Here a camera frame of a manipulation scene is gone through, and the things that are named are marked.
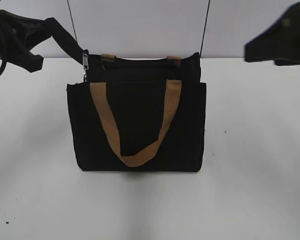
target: white table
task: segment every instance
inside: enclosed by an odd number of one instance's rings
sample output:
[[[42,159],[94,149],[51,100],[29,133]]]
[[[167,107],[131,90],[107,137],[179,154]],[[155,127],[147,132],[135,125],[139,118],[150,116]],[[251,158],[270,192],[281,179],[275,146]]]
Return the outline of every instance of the white table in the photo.
[[[0,78],[0,240],[300,240],[300,66],[204,59],[199,173],[82,172],[72,59]]]

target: black shoulder strap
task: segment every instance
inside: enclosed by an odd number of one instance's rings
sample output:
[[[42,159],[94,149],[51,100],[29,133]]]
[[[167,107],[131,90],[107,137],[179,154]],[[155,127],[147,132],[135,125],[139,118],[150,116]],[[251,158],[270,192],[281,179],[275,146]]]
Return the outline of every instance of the black shoulder strap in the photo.
[[[7,40],[1,28],[0,28],[0,43],[2,44],[2,51],[3,51],[1,57],[2,63],[0,66],[0,76],[1,76],[7,66]]]
[[[42,24],[51,34],[60,48],[62,48],[66,54],[82,65],[84,50],[78,45],[71,34],[67,32],[67,30],[65,30],[53,17],[47,18]]]

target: bag strap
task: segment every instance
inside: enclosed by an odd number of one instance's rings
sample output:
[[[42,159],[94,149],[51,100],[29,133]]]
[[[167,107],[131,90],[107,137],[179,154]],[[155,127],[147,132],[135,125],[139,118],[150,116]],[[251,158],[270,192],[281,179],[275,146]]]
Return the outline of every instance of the bag strap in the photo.
[[[6,35],[1,28],[0,28],[0,42],[2,44],[2,56],[1,56],[2,62],[0,66],[0,76],[1,76],[7,66],[7,54],[8,54]]]
[[[47,18],[42,24],[46,27],[60,48],[82,65],[84,50],[78,45],[71,34],[67,32],[54,17]]]
[[[108,63],[115,63],[117,61],[117,56],[116,55],[111,55],[111,54],[101,54],[101,62],[108,62]],[[167,56],[166,60],[168,62],[173,62],[174,65],[179,68],[182,63],[182,57],[180,56]]]
[[[158,149],[164,140],[166,133],[170,128],[170,124],[175,117],[177,108],[179,106],[181,95],[181,80],[167,80],[164,97],[164,112],[160,132],[157,141],[148,145],[143,150],[139,151],[133,156],[122,156],[120,147],[120,135],[116,124],[116,120],[111,111],[107,100],[107,83],[106,82],[91,82],[90,91],[99,114],[103,130],[106,134],[108,143],[115,153],[115,155],[128,167],[138,167],[149,160],[153,159]]]

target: white surface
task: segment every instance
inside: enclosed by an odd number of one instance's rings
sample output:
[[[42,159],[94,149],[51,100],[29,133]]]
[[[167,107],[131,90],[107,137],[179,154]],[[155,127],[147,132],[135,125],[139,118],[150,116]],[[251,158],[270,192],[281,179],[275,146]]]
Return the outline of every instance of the white surface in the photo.
[[[54,17],[74,36],[67,0],[2,0],[0,9],[31,19],[44,20]],[[31,52],[45,58],[68,57],[52,37],[36,46]]]
[[[199,173],[82,172],[71,59],[0,78],[0,240],[300,240],[300,66],[204,59]]]
[[[243,57],[244,45],[263,33],[296,0],[212,0],[203,57]]]
[[[186,57],[200,52],[208,0],[70,0],[78,42],[95,54]]]

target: bag handle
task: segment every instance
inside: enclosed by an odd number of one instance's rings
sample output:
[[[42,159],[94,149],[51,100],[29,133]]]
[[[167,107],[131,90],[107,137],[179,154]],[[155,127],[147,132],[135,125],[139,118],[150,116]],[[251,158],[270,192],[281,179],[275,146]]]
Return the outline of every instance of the bag handle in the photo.
[[[116,55],[111,54],[101,54],[101,62],[115,63],[117,60]],[[173,62],[177,68],[181,66],[182,57],[180,56],[167,56],[166,60],[168,62]]]
[[[176,114],[180,95],[181,80],[167,80],[164,96],[164,112],[160,132],[157,141],[148,145],[133,156],[122,156],[120,147],[119,130],[107,100],[107,83],[91,82],[90,91],[95,108],[99,114],[103,130],[108,143],[115,155],[128,167],[138,167],[153,159],[169,130],[170,124]]]

